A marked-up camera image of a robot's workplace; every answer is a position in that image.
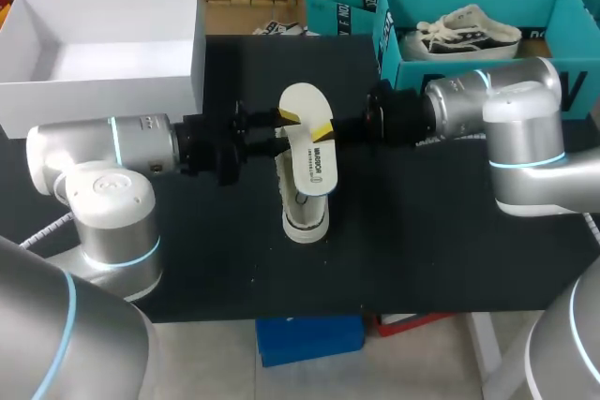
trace glowing blue ring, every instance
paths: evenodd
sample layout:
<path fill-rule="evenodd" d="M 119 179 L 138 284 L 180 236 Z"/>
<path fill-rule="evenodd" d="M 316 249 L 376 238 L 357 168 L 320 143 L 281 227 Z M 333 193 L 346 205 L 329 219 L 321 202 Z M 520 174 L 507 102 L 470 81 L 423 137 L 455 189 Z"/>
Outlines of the glowing blue ring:
<path fill-rule="evenodd" d="M 139 262 L 142 262 L 145 259 L 150 258 L 152 256 L 152 254 L 158 250 L 158 245 L 159 244 L 160 244 L 160 236 L 158 236 L 158 241 L 157 241 L 156 244 L 154 244 L 154 247 L 152 247 L 152 250 L 150 250 L 145 255 L 142 255 L 139 258 L 133 259 L 131 261 L 117 262 L 115 264 L 110 264 L 110 263 L 107 263 L 107 262 L 96 261 L 95 259 L 90 258 L 89 256 L 87 256 L 85 253 L 83 253 L 83 254 L 85 255 L 85 257 L 88 260 L 88 262 L 90 262 L 94 266 L 97 266 L 99 269 L 118 269 L 119 267 L 133 266 L 134 264 L 138 264 Z"/>
<path fill-rule="evenodd" d="M 77 310 L 77 292 L 75 291 L 75 283 L 73 278 L 68 272 L 63 271 L 65 278 L 67 279 L 68 287 L 68 311 L 67 311 L 67 322 L 65 323 L 65 330 L 60 340 L 58 350 L 54 355 L 50 369 L 46 373 L 46 377 L 41 381 L 41 384 L 37 388 L 36 393 L 32 397 L 32 400 L 40 400 L 46 395 L 48 389 L 52 386 L 54 378 L 60 369 L 65 355 L 67 354 L 68 342 L 70 341 L 71 335 L 73 334 L 73 324 L 75 323 L 75 312 Z"/>
<path fill-rule="evenodd" d="M 581 278 L 573 286 L 573 292 L 571 292 L 571 300 L 569 302 L 569 323 L 571 324 L 571 332 L 573 333 L 573 338 L 575 339 L 575 344 L 577 346 L 577 349 L 579 350 L 581 359 L 583 360 L 583 362 L 585 362 L 585 365 L 587 365 L 588 369 L 590 369 L 590 372 L 592 372 L 592 375 L 594 378 L 596 378 L 596 381 L 600 383 L 600 373 L 598 373 L 598 369 L 596 369 L 596 367 L 593 365 L 592 360 L 588 356 L 588 353 L 585 351 L 583 343 L 579 338 L 578 327 L 575 325 L 575 311 L 573 305 L 575 303 L 575 291 L 578 288 L 580 280 Z"/>
<path fill-rule="evenodd" d="M 116 119 L 112 117 L 109 119 L 112 130 L 112 141 L 114 142 L 114 152 L 116 154 L 116 163 L 119 166 L 123 166 L 123 162 L 121 160 L 121 146 L 119 145 L 119 134 L 116 131 Z"/>
<path fill-rule="evenodd" d="M 524 163 L 524 164 L 500 164 L 500 163 L 494 163 L 492 161 L 489 162 L 490 166 L 493 166 L 494 168 L 500 168 L 500 169 L 522 169 L 522 168 L 534 168 L 535 166 L 543 166 L 545 164 L 549 164 L 549 163 L 553 163 L 555 161 L 558 161 L 559 159 L 563 159 L 564 158 L 564 152 L 562 152 L 560 155 L 558 156 L 554 156 L 553 158 L 550 159 L 545 159 L 544 161 L 537 161 L 535 163 Z"/>
<path fill-rule="evenodd" d="M 479 69 L 476 69 L 475 72 L 477 72 L 479 75 L 481 75 L 481 78 L 484 79 L 484 83 L 486 84 L 486 88 L 487 89 L 491 88 L 491 86 L 489 85 L 489 80 L 488 80 L 488 77 L 486 76 L 486 74 L 484 74 Z"/>

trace white table leg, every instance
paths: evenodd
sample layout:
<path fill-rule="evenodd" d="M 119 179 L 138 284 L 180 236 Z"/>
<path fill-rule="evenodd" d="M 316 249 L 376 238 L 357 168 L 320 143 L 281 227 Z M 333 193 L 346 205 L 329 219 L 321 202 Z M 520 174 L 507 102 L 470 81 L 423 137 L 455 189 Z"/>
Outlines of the white table leg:
<path fill-rule="evenodd" d="M 471 313 L 467 323 L 479 365 L 484 400 L 510 400 L 525 381 L 525 348 L 537 318 L 529 320 L 501 356 L 489 313 Z"/>
<path fill-rule="evenodd" d="M 482 382 L 486 382 L 502 362 L 491 315 L 489 313 L 471 313 L 467 315 L 466 319 L 479 366 L 479 375 L 481 375 Z"/>

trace robotic arm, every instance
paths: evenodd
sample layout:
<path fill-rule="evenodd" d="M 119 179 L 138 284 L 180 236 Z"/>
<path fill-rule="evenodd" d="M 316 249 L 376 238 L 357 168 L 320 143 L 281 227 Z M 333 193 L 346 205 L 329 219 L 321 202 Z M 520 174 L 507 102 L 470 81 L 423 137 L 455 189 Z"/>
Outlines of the robotic arm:
<path fill-rule="evenodd" d="M 494 192 L 503 211 L 524 216 L 599 212 L 600 148 L 565 154 L 560 102 L 558 74 L 550 62 L 538 58 L 432 81 L 423 96 L 412 90 L 396 92 L 389 83 L 380 82 L 369 93 L 361 116 L 333 120 L 332 128 L 339 145 L 388 146 L 485 130 Z M 8 270 L 0 277 L 5 285 L 0 296 L 7 296 L 8 313 L 15 311 L 13 319 L 4 321 L 10 325 L 4 335 L 14 334 L 11 342 L 16 342 L 35 339 L 39 330 L 52 331 L 51 344 L 45 333 L 40 341 L 43 358 L 36 349 L 36 354 L 23 355 L 13 372 L 5 374 L 3 384 L 11 396 L 34 393 L 34 398 L 40 398 L 35 395 L 42 392 L 50 398 L 52 394 L 70 398 L 72 393 L 75 397 L 85 393 L 86 398 L 92 398 L 90 393 L 98 393 L 98 398 L 135 398 L 148 392 L 156 356 L 149 322 L 133 306 L 119 303 L 69 272 L 126 299 L 147 293 L 160 279 L 161 270 L 154 193 L 145 177 L 168 171 L 190 175 L 212 171 L 220 185 L 235 183 L 249 156 L 276 156 L 288 148 L 285 139 L 245 142 L 250 128 L 281 126 L 290 120 L 284 116 L 282 111 L 246 114 L 238 108 L 226 130 L 213 129 L 201 115 L 172 125 L 165 115 L 151 114 L 39 126 L 30 132 L 27 159 L 34 185 L 40 193 L 55 195 L 70 206 L 82 244 L 50 259 L 52 266 L 0 238 L 0 259 L 6 259 L 0 268 Z M 22 270 L 14 271 L 18 266 Z M 532 389 L 548 393 L 544 398 L 567 394 L 575 398 L 572 394 L 581 390 L 588 396 L 577 398 L 597 397 L 597 385 L 588 383 L 586 375 L 597 373 L 593 362 L 600 353 L 590 337 L 594 334 L 586 334 L 595 330 L 597 315 L 585 311 L 597 309 L 593 299 L 598 268 L 596 262 L 568 289 L 530 336 L 528 381 Z M 15 278 L 15 274 L 32 276 Z M 25 294 L 41 304 L 23 310 L 28 304 L 23 303 Z M 75 295 L 76 305 L 81 302 L 77 317 L 72 313 Z M 586 308 L 578 309 L 585 302 Z M 45 311 L 47 304 L 54 304 L 56 314 L 38 317 L 37 311 Z M 88 311 L 89 304 L 94 311 Z M 61 328 L 64 315 L 67 321 Z M 106 317 L 111 324 L 104 323 Z M 65 339 L 71 346 L 68 354 Z M 554 345 L 557 340 L 560 346 Z M 565 348 L 568 358 L 563 357 Z M 11 358 L 18 353 L 8 348 Z M 86 358 L 92 353 L 103 356 Z M 556 368 L 547 367 L 547 362 L 561 359 L 568 382 L 559 383 L 565 394 L 556 396 Z M 100 360 L 104 360 L 100 368 L 89 365 Z M 39 364 L 32 366 L 31 361 Z M 109 376 L 107 367 L 119 367 L 123 379 L 115 378 L 112 371 L 112 383 L 107 385 L 103 382 Z M 20 377 L 22 373 L 32 376 Z M 582 377 L 587 384 L 579 382 Z M 108 393 L 108 387 L 119 394 Z"/>
<path fill-rule="evenodd" d="M 361 115 L 334 119 L 332 128 L 339 146 L 392 147 L 485 128 L 504 211 L 594 211 L 598 203 L 583 195 L 583 186 L 592 183 L 596 152 L 557 157 L 563 155 L 560 99 L 558 73 L 547 60 L 534 58 L 432 81 L 422 96 L 414 90 L 395 91 L 381 81 L 367 96 Z M 34 186 L 70 206 L 82 242 L 51 262 L 128 300 L 142 297 L 161 275 L 154 193 L 145 177 L 211 171 L 220 185 L 233 184 L 249 157 L 273 157 L 289 148 L 285 138 L 248 143 L 248 131 L 288 124 L 293 118 L 285 111 L 248 114 L 238 104 L 225 126 L 201 114 L 178 124 L 164 114 L 149 114 L 33 128 L 27 161 Z M 137 203 L 119 201 L 123 196 Z"/>

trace red box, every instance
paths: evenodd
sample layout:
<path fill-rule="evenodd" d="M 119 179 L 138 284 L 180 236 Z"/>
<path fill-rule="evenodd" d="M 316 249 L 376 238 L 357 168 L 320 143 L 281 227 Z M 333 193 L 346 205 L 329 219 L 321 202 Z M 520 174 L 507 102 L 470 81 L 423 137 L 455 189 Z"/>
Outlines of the red box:
<path fill-rule="evenodd" d="M 377 332 L 381 336 L 386 337 L 391 336 L 392 334 L 406 332 L 407 330 L 420 327 L 421 325 L 426 325 L 430 322 L 449 318 L 451 316 L 454 316 L 454 313 L 415 315 L 412 318 L 407 318 L 404 320 L 400 320 L 399 322 L 390 323 L 389 325 L 382 324 L 381 317 L 375 316 L 375 318 L 373 318 L 373 323 L 375 325 L 375 328 L 377 328 Z"/>

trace white sneaker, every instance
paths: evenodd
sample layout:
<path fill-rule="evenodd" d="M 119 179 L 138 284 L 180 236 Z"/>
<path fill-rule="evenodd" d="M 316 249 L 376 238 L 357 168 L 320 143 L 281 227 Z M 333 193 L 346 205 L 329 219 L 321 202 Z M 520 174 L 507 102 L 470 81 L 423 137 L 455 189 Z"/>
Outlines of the white sneaker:
<path fill-rule="evenodd" d="M 416 28 L 404 38 L 401 53 L 406 61 L 507 60 L 515 57 L 521 40 L 520 30 L 491 20 L 477 5 Z"/>
<path fill-rule="evenodd" d="M 283 128 L 275 135 L 285 136 Z M 298 192 L 293 182 L 292 151 L 287 150 L 275 158 L 279 192 L 283 203 L 283 230 L 290 239 L 300 244 L 319 241 L 329 229 L 327 196 L 309 197 Z"/>

